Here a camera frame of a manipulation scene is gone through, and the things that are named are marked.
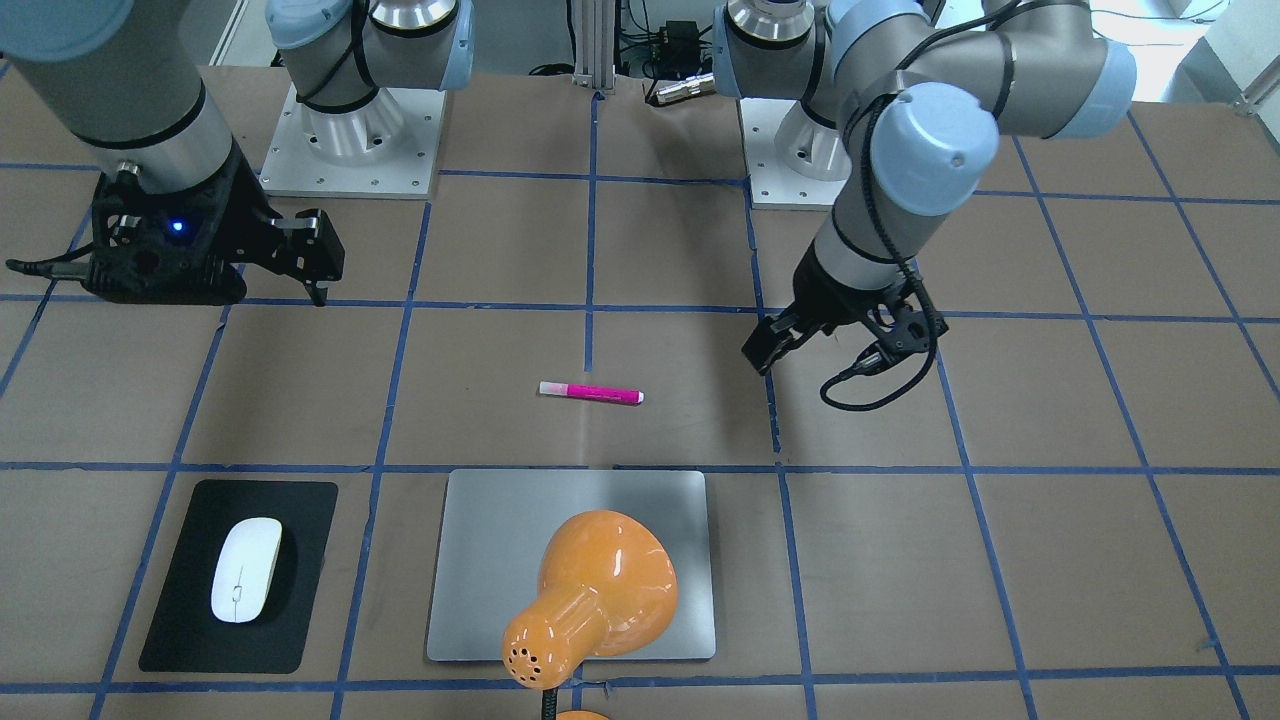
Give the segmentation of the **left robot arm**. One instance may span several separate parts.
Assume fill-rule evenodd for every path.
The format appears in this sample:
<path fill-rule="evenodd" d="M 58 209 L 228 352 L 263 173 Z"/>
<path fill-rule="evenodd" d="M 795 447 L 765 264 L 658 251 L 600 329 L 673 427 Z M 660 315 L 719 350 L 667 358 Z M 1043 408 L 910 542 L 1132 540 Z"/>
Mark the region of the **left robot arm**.
<path fill-rule="evenodd" d="M 874 336 L 855 373 L 929 351 L 946 327 L 904 274 L 977 190 L 1004 136 L 1091 138 L 1128 113 L 1130 49 L 1085 1 L 987 1 L 938 29 L 918 1 L 730 1 L 716 12 L 716 87 L 800 102 L 852 167 L 794 274 L 794 301 L 744 345 L 767 372 L 815 333 Z"/>

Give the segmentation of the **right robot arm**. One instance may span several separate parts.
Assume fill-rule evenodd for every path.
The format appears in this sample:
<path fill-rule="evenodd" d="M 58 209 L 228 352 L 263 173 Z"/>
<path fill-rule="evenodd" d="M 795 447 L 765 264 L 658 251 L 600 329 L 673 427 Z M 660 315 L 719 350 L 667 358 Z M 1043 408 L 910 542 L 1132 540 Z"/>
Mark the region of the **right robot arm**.
<path fill-rule="evenodd" d="M 5 1 L 3 55 L 100 169 L 87 245 L 10 272 L 115 304 L 241 302 L 239 264 L 297 281 L 315 306 L 344 274 L 330 217 L 283 217 L 178 26 L 184 1 Z M 270 1 L 268 31 L 316 158 L 358 167 L 410 138 L 398 88 L 463 88 L 471 1 Z"/>

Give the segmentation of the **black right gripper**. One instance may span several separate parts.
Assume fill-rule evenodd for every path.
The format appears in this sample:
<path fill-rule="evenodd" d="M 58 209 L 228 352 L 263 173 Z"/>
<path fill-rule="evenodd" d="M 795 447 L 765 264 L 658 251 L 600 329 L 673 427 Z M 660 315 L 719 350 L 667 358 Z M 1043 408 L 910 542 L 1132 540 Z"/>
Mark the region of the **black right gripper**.
<path fill-rule="evenodd" d="M 101 174 L 91 204 L 88 291 L 118 304 L 228 305 L 247 292 L 236 269 L 252 263 L 297 277 L 315 307 L 344 274 L 346 249 L 320 209 L 285 232 L 259 178 L 234 143 L 207 179 L 174 193 L 146 193 L 143 174 Z"/>

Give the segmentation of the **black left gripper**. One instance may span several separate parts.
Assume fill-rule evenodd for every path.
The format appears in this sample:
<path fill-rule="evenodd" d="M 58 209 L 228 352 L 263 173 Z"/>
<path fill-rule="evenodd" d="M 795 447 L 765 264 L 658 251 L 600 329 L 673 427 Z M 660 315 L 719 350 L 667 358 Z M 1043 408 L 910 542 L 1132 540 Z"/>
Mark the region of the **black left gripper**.
<path fill-rule="evenodd" d="M 841 325 L 863 324 L 873 336 L 852 364 L 855 375 L 877 375 L 915 354 L 925 354 L 946 333 L 936 311 L 915 307 L 919 295 L 910 281 L 896 278 L 881 290 L 856 290 L 837 282 L 808 249 L 794 273 L 794 301 L 777 315 L 765 315 L 741 347 L 755 373 L 764 375 L 778 360 L 804 346 L 815 333 L 833 334 Z"/>

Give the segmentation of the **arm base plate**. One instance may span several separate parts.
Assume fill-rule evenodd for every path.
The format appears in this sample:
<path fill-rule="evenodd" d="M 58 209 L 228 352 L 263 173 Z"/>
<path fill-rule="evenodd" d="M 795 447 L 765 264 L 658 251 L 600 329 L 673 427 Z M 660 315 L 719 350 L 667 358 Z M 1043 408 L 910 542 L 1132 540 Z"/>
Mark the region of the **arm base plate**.
<path fill-rule="evenodd" d="M 835 129 L 812 119 L 799 100 L 749 97 L 739 111 L 751 206 L 828 211 L 851 172 Z"/>
<path fill-rule="evenodd" d="M 273 197 L 425 201 L 448 97 L 436 90 L 380 88 L 364 108 L 326 114 L 288 91 L 260 182 Z"/>

